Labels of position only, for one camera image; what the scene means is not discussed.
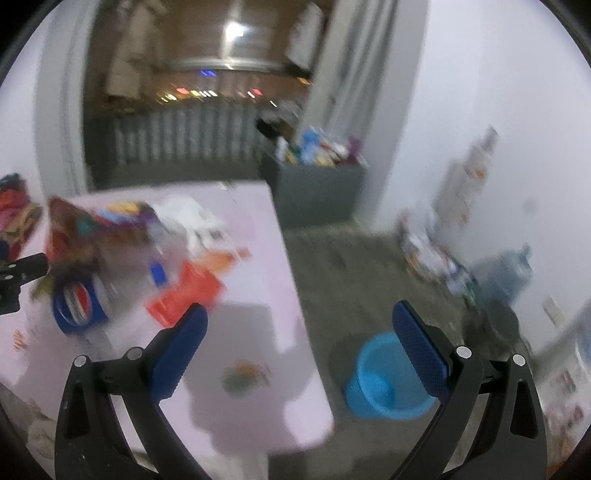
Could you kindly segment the Pepsi plastic bottle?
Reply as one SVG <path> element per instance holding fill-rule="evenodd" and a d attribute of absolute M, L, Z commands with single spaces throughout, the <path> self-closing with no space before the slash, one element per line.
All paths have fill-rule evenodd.
<path fill-rule="evenodd" d="M 81 334 L 127 313 L 139 299 L 137 286 L 108 270 L 78 271 L 56 284 L 51 311 L 62 333 Z"/>

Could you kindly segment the red plastic bag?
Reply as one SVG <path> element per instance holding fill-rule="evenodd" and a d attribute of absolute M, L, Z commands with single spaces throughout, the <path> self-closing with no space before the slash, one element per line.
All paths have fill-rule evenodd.
<path fill-rule="evenodd" d="M 148 314 L 162 327 L 173 327 L 192 304 L 211 306 L 221 295 L 223 284 L 214 273 L 185 261 L 177 282 L 166 287 L 145 305 Z"/>

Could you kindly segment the blue plastic trash basket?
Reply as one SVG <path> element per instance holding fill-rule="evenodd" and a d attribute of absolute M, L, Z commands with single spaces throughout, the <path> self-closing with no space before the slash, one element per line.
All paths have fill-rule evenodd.
<path fill-rule="evenodd" d="M 411 421 L 436 404 L 394 332 L 363 345 L 344 397 L 349 411 L 363 419 Z"/>

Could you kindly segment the floor trash pile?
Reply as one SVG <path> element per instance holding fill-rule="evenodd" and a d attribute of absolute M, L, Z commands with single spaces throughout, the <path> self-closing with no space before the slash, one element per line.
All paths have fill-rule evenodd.
<path fill-rule="evenodd" d="M 452 296 L 469 296 L 473 275 L 444 244 L 443 224 L 431 206 L 419 204 L 403 212 L 399 240 L 409 268 L 419 278 L 444 284 Z"/>

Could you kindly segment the pink bed sheet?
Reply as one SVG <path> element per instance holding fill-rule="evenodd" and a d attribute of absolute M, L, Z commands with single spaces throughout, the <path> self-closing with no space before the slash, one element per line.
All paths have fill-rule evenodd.
<path fill-rule="evenodd" d="M 194 456 L 304 451 L 325 442 L 334 417 L 311 351 L 287 251 L 263 182 L 181 183 L 112 190 L 80 207 L 188 196 L 228 225 L 228 241 L 195 285 L 173 281 L 167 303 L 204 305 L 207 331 L 160 407 Z M 21 297 L 1 319 L 1 382 L 44 415 L 58 414 L 73 360 L 114 359 L 146 346 L 161 323 L 148 299 L 120 307 L 96 340 L 63 334 L 45 304 Z"/>

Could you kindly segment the black rice cooker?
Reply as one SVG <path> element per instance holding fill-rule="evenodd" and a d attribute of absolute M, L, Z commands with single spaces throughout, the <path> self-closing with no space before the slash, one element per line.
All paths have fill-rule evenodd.
<path fill-rule="evenodd" d="M 463 338 L 478 352 L 501 356 L 521 339 L 518 317 L 509 305 L 499 300 L 486 301 L 464 316 Z"/>

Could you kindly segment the blue water jug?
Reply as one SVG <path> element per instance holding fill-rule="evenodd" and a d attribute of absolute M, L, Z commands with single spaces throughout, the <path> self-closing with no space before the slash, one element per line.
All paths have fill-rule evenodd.
<path fill-rule="evenodd" d="M 531 255 L 531 247 L 524 244 L 519 250 L 503 252 L 484 263 L 477 276 L 482 298 L 514 303 L 531 281 Z"/>

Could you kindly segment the metal balcony railing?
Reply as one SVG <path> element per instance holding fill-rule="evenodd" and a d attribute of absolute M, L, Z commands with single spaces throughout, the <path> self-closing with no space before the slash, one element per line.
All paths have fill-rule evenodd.
<path fill-rule="evenodd" d="M 115 115 L 108 123 L 118 166 L 247 164 L 259 158 L 262 109 L 252 102 L 183 100 Z"/>

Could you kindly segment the rolled wallpaper stack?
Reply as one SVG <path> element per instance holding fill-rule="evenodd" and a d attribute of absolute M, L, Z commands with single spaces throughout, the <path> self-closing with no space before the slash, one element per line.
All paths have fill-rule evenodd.
<path fill-rule="evenodd" d="M 467 158 L 451 165 L 434 204 L 441 227 L 463 229 L 468 224 L 473 204 L 489 178 L 498 138 L 498 132 L 489 126 Z"/>

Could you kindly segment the grey storage box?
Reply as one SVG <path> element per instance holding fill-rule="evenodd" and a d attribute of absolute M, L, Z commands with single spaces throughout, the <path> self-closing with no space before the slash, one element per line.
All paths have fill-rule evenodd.
<path fill-rule="evenodd" d="M 368 168 L 290 164 L 263 154 L 259 177 L 270 186 L 280 227 L 318 227 L 352 219 Z"/>

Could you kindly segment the blue detergent bottle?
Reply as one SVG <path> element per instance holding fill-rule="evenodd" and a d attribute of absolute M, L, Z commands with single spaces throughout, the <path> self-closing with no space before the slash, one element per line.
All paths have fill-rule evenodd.
<path fill-rule="evenodd" d="M 315 163 L 315 155 L 317 155 L 320 141 L 321 136 L 318 134 L 317 130 L 310 128 L 304 131 L 303 135 L 301 136 L 301 164 L 312 165 Z"/>

